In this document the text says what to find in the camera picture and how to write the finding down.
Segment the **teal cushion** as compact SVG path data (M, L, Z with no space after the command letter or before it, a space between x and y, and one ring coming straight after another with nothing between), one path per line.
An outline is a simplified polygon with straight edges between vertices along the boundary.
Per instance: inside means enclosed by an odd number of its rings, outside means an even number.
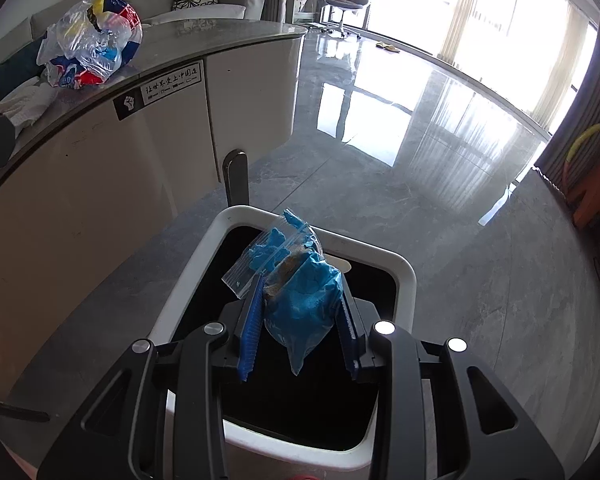
M23 82L43 73L44 66L36 62L42 41L30 42L0 64L0 101Z

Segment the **colourful hoop toy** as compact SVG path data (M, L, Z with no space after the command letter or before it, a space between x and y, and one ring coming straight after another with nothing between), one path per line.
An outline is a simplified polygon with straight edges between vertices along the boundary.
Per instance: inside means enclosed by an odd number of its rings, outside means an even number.
M586 128L569 145L560 175L562 194L567 196L599 162L600 122Z

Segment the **clear zip bag blue contents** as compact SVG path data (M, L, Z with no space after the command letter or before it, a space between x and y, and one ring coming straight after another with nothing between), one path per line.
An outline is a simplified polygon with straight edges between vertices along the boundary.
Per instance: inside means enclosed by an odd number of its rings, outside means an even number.
M222 281L245 301L255 276L264 277L261 333L265 330L286 348L292 374L298 375L306 356L335 323L342 273L327 262L309 222L286 209Z

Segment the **black white label sticker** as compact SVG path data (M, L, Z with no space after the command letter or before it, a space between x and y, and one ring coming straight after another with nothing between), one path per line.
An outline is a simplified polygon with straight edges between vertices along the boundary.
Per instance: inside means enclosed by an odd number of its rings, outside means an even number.
M128 118L144 107L154 104L175 92L199 84L202 81L202 76L204 76L204 63L195 61L125 91L112 100L117 118L119 120Z

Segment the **white trash bin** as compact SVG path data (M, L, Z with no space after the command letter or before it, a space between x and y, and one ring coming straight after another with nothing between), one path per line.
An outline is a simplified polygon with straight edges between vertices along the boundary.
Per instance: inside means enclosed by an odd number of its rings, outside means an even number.
M291 211L233 206L204 234L150 338L185 338L193 311L204 340L223 336L215 391L231 448L366 477L384 364L373 343L411 329L415 289L395 252Z

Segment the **clear plastic bag of wrappers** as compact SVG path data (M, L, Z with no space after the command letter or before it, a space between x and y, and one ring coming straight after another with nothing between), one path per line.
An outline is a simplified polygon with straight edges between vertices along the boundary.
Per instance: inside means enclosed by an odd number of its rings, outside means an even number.
M82 0L47 27L36 62L50 86L104 84L128 64L143 40L142 23L124 0Z

